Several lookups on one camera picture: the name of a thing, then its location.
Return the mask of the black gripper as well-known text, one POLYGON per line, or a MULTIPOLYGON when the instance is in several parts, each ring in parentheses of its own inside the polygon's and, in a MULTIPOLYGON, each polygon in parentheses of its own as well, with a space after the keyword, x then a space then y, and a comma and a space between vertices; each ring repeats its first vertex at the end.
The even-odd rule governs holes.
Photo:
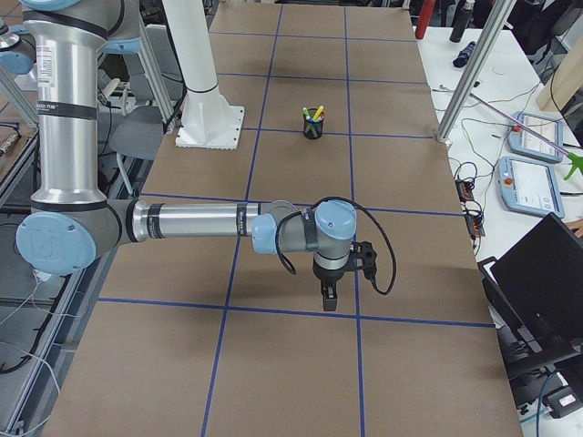
POLYGON ((312 271, 315 277, 321 283, 322 309, 324 311, 336 311, 338 296, 335 287, 336 283, 344 275, 344 268, 325 269, 324 267, 319 265, 316 261, 314 261, 312 263, 312 271))

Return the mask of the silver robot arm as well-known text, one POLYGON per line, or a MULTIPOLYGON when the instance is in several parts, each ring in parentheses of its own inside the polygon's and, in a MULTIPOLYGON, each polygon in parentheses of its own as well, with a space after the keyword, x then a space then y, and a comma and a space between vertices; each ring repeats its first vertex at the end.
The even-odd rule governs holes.
POLYGON ((41 186, 16 244, 35 269, 59 276, 128 243, 171 237, 249 237, 260 254, 310 252, 322 307, 351 268, 356 213, 345 200, 297 209, 288 201, 168 205, 111 200, 97 184, 97 56, 107 44, 136 51, 136 1, 26 1, 36 42, 41 186))

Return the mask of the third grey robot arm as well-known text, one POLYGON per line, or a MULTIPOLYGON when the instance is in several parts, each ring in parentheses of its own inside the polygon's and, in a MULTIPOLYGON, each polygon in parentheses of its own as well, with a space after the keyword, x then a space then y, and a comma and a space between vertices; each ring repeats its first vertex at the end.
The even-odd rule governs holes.
POLYGON ((36 63, 36 41, 23 25, 9 26, 1 20, 1 67, 15 75, 26 75, 36 63))

